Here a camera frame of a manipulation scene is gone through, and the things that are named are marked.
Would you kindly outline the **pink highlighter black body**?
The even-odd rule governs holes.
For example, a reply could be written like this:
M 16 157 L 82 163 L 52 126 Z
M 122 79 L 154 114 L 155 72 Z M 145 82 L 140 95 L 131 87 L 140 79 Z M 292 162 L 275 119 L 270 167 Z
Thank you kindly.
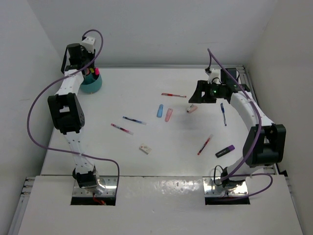
M 94 70 L 94 71 L 95 71 L 94 73 L 95 73 L 95 75 L 96 75 L 96 76 L 98 76 L 98 75 L 100 74 L 100 72 L 99 72 L 99 69 L 98 69 L 98 68 L 95 68 L 95 70 Z

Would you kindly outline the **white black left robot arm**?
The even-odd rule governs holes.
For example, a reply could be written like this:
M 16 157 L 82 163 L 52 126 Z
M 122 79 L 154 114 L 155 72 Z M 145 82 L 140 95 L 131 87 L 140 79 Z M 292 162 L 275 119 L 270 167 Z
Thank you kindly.
M 74 43 L 67 45 L 66 54 L 69 55 L 69 65 L 66 65 L 66 57 L 62 65 L 66 78 L 57 93 L 48 97 L 48 106 L 54 127 L 64 135 L 70 146 L 75 162 L 73 178 L 80 188 L 94 191 L 98 186 L 96 168 L 91 160 L 83 156 L 81 137 L 85 116 L 77 94 L 84 82 L 84 66 L 94 58 L 95 49 L 83 42 Z

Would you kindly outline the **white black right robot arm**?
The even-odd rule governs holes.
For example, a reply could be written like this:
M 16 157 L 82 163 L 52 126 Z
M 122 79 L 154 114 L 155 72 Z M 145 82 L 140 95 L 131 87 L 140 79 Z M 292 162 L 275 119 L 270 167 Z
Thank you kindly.
M 252 97 L 250 88 L 240 84 L 228 69 L 221 71 L 221 82 L 199 80 L 189 103 L 216 103 L 225 99 L 242 118 L 248 136 L 242 157 L 223 169 L 219 185 L 230 188 L 264 166 L 280 163 L 284 156 L 286 128 L 268 118 Z

